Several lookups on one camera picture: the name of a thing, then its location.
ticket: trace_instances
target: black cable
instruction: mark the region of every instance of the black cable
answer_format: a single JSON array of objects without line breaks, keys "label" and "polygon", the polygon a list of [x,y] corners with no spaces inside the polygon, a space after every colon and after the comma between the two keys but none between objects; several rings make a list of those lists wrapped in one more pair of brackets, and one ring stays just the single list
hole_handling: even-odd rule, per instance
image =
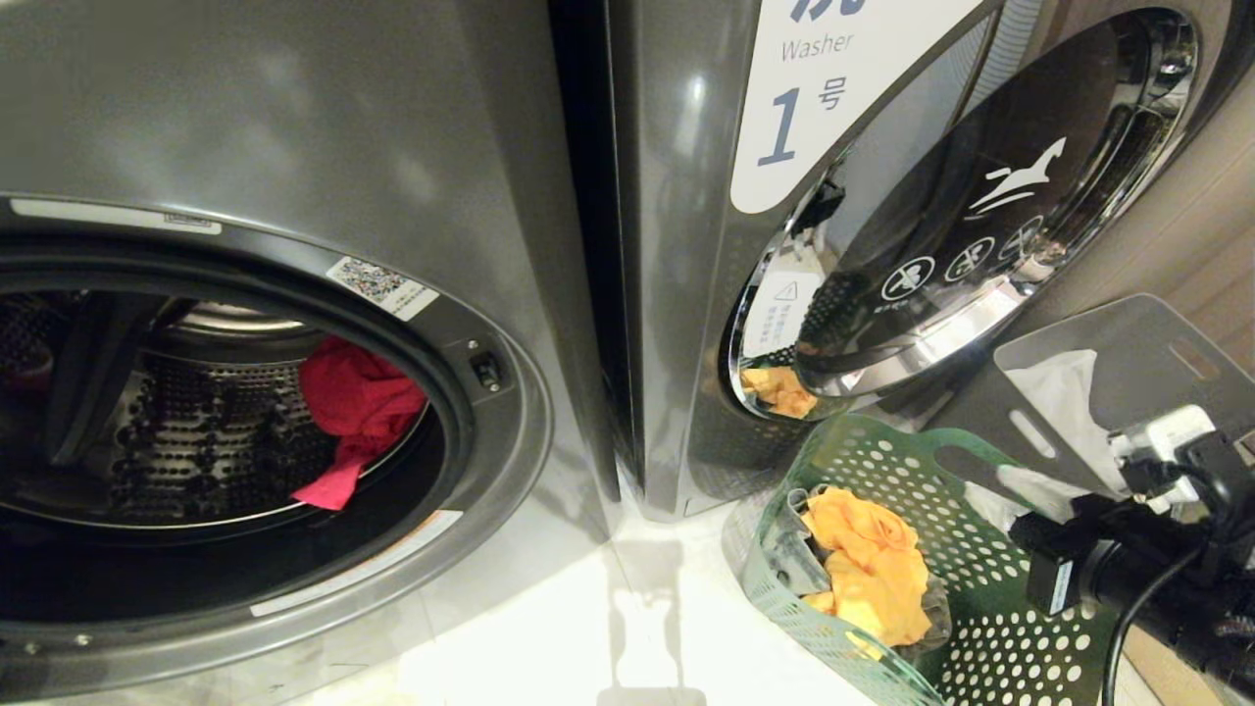
[{"label": "black cable", "polygon": [[1150,601],[1155,592],[1163,587],[1163,584],[1172,581],[1181,569],[1188,567],[1195,559],[1202,554],[1206,543],[1195,547],[1190,552],[1186,552],[1176,562],[1163,569],[1163,573],[1155,577],[1155,581],[1146,584],[1146,588],[1137,594],[1124,609],[1119,613],[1119,619],[1116,621],[1116,628],[1111,633],[1111,645],[1107,647],[1107,668],[1103,671],[1102,677],[1102,706],[1116,706],[1116,670],[1119,668],[1119,653],[1124,648],[1124,637],[1128,635],[1128,628],[1133,624],[1133,618],[1137,617],[1137,612],[1142,608],[1142,604]]}]

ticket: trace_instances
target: washer door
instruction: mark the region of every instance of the washer door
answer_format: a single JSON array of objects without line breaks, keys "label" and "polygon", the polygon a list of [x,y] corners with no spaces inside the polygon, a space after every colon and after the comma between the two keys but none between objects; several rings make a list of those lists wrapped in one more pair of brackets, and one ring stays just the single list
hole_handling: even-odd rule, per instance
[{"label": "washer door", "polygon": [[[932,369],[1009,320],[1165,163],[1197,63],[1195,29],[1177,13],[1130,13],[1092,26],[971,108],[870,208],[846,198],[877,177],[860,137],[789,217],[747,286],[729,336],[742,403],[757,414],[816,419]],[[902,124],[891,113],[911,105],[919,109],[917,100],[891,104],[863,135]],[[788,267],[816,283],[761,286]],[[756,298],[777,290],[813,291],[796,344],[747,356],[743,341],[754,337],[747,321],[752,329],[762,307]],[[796,382],[787,380],[793,374]],[[783,390],[791,382],[793,399]],[[764,404],[762,390],[821,404]]]}]

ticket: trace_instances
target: white floor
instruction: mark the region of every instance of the white floor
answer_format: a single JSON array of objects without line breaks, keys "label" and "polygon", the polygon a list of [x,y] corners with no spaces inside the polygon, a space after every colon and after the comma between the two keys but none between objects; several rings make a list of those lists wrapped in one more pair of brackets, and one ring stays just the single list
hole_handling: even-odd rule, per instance
[{"label": "white floor", "polygon": [[[498,608],[292,706],[871,703],[740,592],[725,507],[675,525],[629,508],[615,540]],[[1119,703],[1158,706],[1123,665]]]}]

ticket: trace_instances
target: qr code sticker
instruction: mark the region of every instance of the qr code sticker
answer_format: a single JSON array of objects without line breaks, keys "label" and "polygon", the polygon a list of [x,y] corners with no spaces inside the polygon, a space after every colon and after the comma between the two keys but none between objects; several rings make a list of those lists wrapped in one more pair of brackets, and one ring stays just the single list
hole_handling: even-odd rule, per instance
[{"label": "qr code sticker", "polygon": [[392,292],[409,281],[394,271],[354,257],[340,260],[328,275],[375,303],[383,303]]}]

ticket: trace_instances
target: green plastic basket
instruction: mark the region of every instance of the green plastic basket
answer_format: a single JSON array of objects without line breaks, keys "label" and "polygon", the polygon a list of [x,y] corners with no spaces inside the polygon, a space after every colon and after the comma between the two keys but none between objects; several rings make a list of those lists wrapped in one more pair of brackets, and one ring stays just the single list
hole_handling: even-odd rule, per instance
[{"label": "green plastic basket", "polygon": [[[1101,608],[1047,618],[1024,596],[1028,557],[964,500],[943,469],[945,448],[1017,465],[960,430],[902,434],[858,415],[820,425],[768,502],[740,573],[749,601],[812,655],[882,706],[1089,706],[1097,702],[1116,616]],[[914,665],[857,627],[813,611],[794,593],[823,589],[806,561],[804,525],[788,497],[818,485],[852,492],[902,517],[920,535],[929,572],[946,586],[953,633]],[[870,657],[855,640],[880,647]]]}]

